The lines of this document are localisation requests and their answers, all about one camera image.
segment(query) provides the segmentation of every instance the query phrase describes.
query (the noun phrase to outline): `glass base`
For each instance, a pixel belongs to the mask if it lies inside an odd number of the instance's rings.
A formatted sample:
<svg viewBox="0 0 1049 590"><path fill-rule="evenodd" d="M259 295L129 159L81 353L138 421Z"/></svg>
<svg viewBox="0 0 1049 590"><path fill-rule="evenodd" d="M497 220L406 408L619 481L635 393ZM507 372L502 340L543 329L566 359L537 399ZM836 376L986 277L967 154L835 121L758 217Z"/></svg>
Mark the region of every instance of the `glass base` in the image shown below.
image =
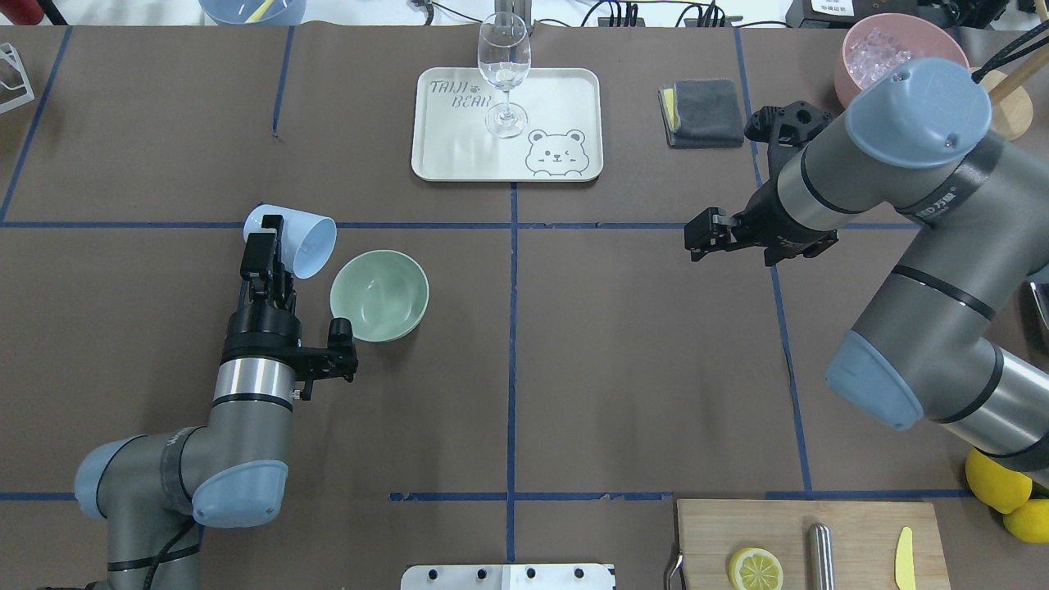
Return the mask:
<svg viewBox="0 0 1049 590"><path fill-rule="evenodd" d="M485 126L496 138L516 138L528 128L528 113L516 103L510 103L509 109L498 104L488 110Z"/></svg>

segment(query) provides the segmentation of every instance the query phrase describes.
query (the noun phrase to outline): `yellow knife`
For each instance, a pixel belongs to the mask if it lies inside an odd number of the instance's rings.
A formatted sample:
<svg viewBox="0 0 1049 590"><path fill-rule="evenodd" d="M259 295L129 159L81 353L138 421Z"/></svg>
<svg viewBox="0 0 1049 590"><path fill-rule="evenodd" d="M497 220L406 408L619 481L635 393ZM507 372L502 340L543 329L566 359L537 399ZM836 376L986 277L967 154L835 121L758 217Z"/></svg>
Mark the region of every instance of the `yellow knife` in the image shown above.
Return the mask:
<svg viewBox="0 0 1049 590"><path fill-rule="evenodd" d="M903 527L896 542L896 585L900 590L916 590L914 536L911 527Z"/></svg>
<svg viewBox="0 0 1049 590"><path fill-rule="evenodd" d="M255 9L254 13L252 13L252 16L248 17L248 20L244 22L259 22L272 5L273 0L265 0L258 8Z"/></svg>

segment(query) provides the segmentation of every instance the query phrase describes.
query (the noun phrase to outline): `yellow fruit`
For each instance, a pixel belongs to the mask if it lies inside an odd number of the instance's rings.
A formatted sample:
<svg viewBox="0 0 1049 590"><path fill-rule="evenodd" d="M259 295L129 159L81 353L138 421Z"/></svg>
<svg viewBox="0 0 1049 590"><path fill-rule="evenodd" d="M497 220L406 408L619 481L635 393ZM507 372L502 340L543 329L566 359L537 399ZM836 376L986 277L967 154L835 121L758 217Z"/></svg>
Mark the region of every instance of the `yellow fruit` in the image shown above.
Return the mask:
<svg viewBox="0 0 1049 590"><path fill-rule="evenodd" d="M1049 500L1030 500L1002 521L1024 543L1049 543Z"/></svg>
<svg viewBox="0 0 1049 590"><path fill-rule="evenodd" d="M784 568L779 560L765 549L740 549L728 564L728 578L735 590L780 590Z"/></svg>
<svg viewBox="0 0 1049 590"><path fill-rule="evenodd" d="M1008 514L1031 498L1031 479L1006 469L977 449L965 458L965 479L980 502Z"/></svg>

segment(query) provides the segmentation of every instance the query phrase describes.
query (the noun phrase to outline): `metal rolling pin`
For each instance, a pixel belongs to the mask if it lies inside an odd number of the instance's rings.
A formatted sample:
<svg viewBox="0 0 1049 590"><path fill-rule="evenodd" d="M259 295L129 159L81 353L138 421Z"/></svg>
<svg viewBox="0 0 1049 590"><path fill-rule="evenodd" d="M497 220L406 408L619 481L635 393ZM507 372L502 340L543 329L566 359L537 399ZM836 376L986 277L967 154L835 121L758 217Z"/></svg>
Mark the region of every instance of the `metal rolling pin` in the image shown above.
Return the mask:
<svg viewBox="0 0 1049 590"><path fill-rule="evenodd" d="M809 528L809 560L813 590L834 590L831 529L822 523Z"/></svg>

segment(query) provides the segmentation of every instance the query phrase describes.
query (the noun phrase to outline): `white tray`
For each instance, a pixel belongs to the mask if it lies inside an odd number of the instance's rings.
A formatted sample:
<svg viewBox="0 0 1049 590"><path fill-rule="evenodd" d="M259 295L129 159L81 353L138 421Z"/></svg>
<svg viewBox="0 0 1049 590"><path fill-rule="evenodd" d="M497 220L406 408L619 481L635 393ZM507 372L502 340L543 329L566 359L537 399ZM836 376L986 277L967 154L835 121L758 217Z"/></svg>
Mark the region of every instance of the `white tray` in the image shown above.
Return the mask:
<svg viewBox="0 0 1049 590"><path fill-rule="evenodd" d="M533 68L510 92L511 102L528 112L528 129L500 140L488 132L485 114L502 92L475 67L428 69L415 90L411 169L434 182L593 181L604 167L600 97L597 76L588 69ZM565 150L569 156L560 162L545 153Z"/></svg>

